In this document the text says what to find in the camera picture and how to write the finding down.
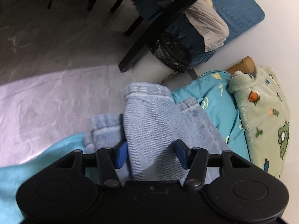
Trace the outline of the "blue denim jeans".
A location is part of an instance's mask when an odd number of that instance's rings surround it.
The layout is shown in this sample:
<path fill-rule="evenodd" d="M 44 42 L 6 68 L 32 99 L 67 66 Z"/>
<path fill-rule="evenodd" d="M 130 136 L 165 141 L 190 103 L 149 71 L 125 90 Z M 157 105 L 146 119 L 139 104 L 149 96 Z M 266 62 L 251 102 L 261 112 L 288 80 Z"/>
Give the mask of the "blue denim jeans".
<path fill-rule="evenodd" d="M 195 98 L 176 104 L 168 88 L 133 83 L 125 88 L 121 114 L 92 118 L 93 130 L 83 137 L 88 153 L 128 143 L 128 160 L 117 171 L 121 183 L 134 181 L 184 181 L 183 169 L 174 153 L 173 141 L 221 154 L 229 146 Z"/>

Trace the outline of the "teal patterned bed sheet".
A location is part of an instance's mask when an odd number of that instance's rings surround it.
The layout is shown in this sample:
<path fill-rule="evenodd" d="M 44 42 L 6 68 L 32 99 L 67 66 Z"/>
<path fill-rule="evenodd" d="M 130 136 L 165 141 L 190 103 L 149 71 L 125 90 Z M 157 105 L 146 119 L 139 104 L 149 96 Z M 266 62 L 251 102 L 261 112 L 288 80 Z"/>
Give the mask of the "teal patterned bed sheet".
<path fill-rule="evenodd" d="M 248 159 L 239 110 L 228 92 L 230 79 L 227 72 L 210 71 L 169 91 L 176 104 L 195 98 L 228 150 Z M 72 150 L 88 153 L 83 137 L 93 130 L 92 118 L 121 114 L 130 84 L 90 72 L 43 86 L 21 80 L 1 87 L 1 223 L 22 222 L 16 192 L 23 182 Z"/>

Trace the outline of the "green cartoon fleece blanket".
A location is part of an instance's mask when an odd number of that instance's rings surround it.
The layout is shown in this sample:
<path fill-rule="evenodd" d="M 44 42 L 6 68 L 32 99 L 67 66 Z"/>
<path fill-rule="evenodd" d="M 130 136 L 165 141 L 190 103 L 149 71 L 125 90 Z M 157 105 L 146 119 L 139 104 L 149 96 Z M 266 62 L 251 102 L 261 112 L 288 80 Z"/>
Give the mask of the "green cartoon fleece blanket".
<path fill-rule="evenodd" d="M 234 94 L 245 130 L 250 160 L 279 178 L 290 133 L 290 110 L 271 67 L 255 67 L 252 74 L 237 71 L 229 90 Z"/>

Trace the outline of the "black lined trash bin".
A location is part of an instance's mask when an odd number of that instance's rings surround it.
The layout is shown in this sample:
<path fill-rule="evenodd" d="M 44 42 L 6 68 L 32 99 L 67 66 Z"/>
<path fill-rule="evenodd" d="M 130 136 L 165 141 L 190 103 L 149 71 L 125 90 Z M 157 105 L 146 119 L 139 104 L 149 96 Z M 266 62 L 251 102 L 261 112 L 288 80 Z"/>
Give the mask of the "black lined trash bin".
<path fill-rule="evenodd" d="M 163 83 L 176 73 L 184 73 L 191 61 L 186 47 L 175 36 L 165 33 L 147 47 L 134 63 L 132 73 L 138 82 Z"/>

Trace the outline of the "beige cloth on sofa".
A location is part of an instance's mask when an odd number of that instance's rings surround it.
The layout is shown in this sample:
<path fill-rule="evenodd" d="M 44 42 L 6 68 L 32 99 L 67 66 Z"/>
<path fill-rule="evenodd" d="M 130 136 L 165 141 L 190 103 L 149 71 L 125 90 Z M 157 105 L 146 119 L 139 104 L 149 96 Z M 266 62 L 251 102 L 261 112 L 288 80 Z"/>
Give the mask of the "beige cloth on sofa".
<path fill-rule="evenodd" d="M 206 52 L 224 45 L 224 41 L 229 36 L 229 27 L 217 13 L 212 0 L 197 0 L 184 11 L 184 14 L 203 36 Z"/>

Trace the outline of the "black table leg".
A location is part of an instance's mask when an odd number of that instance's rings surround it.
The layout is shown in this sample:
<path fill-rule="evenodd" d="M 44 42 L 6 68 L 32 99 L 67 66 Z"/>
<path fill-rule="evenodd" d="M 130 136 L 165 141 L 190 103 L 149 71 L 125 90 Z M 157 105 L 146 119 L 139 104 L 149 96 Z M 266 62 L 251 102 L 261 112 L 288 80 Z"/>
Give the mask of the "black table leg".
<path fill-rule="evenodd" d="M 169 27 L 186 9 L 197 0 L 174 0 L 169 3 L 163 12 L 150 24 L 145 32 L 138 37 L 134 45 L 119 63 L 120 72 L 128 71 L 134 62 L 141 56 L 144 47 L 158 39 L 167 27 Z"/>

